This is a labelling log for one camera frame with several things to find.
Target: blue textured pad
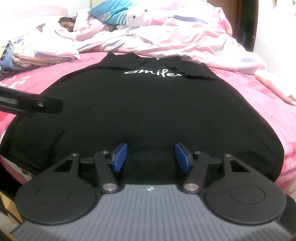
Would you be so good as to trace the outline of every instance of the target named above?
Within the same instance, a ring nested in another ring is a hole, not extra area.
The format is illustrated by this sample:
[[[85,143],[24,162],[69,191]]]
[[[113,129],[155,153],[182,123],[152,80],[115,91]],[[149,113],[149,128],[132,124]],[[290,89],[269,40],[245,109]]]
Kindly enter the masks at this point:
[[[123,147],[115,154],[114,163],[112,165],[114,172],[119,172],[124,164],[128,155],[128,145],[124,144]]]
[[[190,172],[191,166],[188,162],[188,157],[178,144],[175,144],[175,156],[183,172]]]

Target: metal screw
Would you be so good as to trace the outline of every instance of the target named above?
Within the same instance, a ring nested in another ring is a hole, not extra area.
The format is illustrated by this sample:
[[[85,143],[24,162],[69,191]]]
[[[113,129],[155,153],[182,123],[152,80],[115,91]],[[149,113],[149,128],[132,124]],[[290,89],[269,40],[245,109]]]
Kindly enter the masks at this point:
[[[187,190],[187,191],[196,191],[199,189],[199,186],[195,183],[187,183],[184,185],[184,189]]]
[[[39,107],[44,107],[44,103],[42,103],[42,102],[40,102],[40,101],[37,102],[37,105],[38,105]]]
[[[117,185],[114,183],[106,183],[103,185],[105,191],[114,191],[117,189]]]

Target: gray ribbed base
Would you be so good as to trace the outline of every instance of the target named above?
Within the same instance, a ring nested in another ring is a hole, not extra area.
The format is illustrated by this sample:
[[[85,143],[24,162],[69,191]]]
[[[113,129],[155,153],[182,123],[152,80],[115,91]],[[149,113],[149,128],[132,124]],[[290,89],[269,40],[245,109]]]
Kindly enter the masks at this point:
[[[12,235],[18,241],[287,241],[276,222],[240,226],[204,207],[197,195],[175,185],[126,185],[103,195],[94,210],[69,224],[41,226],[24,222]]]

